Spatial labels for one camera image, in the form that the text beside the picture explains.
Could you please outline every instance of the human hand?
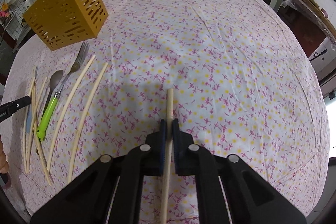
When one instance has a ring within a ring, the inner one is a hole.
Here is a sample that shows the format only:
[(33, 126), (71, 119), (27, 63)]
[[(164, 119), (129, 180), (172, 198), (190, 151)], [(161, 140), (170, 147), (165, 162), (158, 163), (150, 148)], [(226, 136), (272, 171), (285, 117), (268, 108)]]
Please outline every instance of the human hand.
[(8, 162), (6, 161), (6, 154), (3, 151), (3, 143), (0, 136), (0, 173), (5, 174), (9, 170)]

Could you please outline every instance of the spoon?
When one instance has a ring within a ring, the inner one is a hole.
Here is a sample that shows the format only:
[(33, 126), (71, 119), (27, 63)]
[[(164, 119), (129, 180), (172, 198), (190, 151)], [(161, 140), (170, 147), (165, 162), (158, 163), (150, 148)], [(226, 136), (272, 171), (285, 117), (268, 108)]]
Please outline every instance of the spoon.
[(45, 110), (47, 109), (47, 106), (49, 104), (52, 93), (56, 89), (58, 83), (62, 80), (62, 77), (63, 77), (63, 71), (62, 70), (55, 71), (54, 74), (50, 77), (49, 94), (48, 94), (48, 97), (47, 97), (47, 101), (45, 102), (45, 105), (44, 105), (43, 114), (44, 114)]

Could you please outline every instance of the plastic wrap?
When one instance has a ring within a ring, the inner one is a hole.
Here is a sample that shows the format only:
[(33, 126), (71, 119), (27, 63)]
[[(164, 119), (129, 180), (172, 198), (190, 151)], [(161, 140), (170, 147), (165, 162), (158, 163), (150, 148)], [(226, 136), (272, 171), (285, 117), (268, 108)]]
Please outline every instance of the plastic wrap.
[(336, 38), (333, 36), (325, 23), (320, 19), (320, 17), (310, 7), (308, 7), (306, 3), (304, 3), (302, 0), (284, 0), (283, 6), (287, 5), (299, 11), (302, 15), (317, 25), (317, 27), (319, 27), (331, 41), (331, 48), (336, 50)]

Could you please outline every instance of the table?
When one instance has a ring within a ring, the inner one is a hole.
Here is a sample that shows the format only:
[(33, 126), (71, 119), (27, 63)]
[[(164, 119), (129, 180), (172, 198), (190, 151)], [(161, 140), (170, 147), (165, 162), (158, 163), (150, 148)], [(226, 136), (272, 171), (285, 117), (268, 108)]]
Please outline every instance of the table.
[[(318, 80), (289, 28), (261, 0), (103, 0), (108, 10), (84, 63), (96, 54), (62, 123), (48, 186), (33, 144), (24, 174), (24, 110), (0, 125), (13, 187), (29, 211), (66, 186), (74, 132), (103, 63), (109, 66), (85, 121), (73, 176), (101, 154), (125, 155), (165, 118), (166, 89), (182, 131), (215, 155), (238, 154), (308, 215), (325, 183), (329, 126)], [(38, 89), (56, 70), (68, 73), (80, 43), (51, 52), (37, 36), (19, 50), (3, 102), (24, 96), (37, 65)], [(42, 143), (80, 71), (70, 76)], [(145, 177), (140, 223), (159, 219), (161, 179)], [(169, 223), (198, 223), (193, 177), (172, 173)]]

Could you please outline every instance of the perforated basket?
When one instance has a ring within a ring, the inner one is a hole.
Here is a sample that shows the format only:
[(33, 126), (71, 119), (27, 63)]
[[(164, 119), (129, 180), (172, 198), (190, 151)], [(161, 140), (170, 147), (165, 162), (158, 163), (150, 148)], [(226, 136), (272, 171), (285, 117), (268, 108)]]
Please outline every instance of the perforated basket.
[(102, 0), (37, 0), (23, 15), (52, 51), (97, 37), (107, 16)]

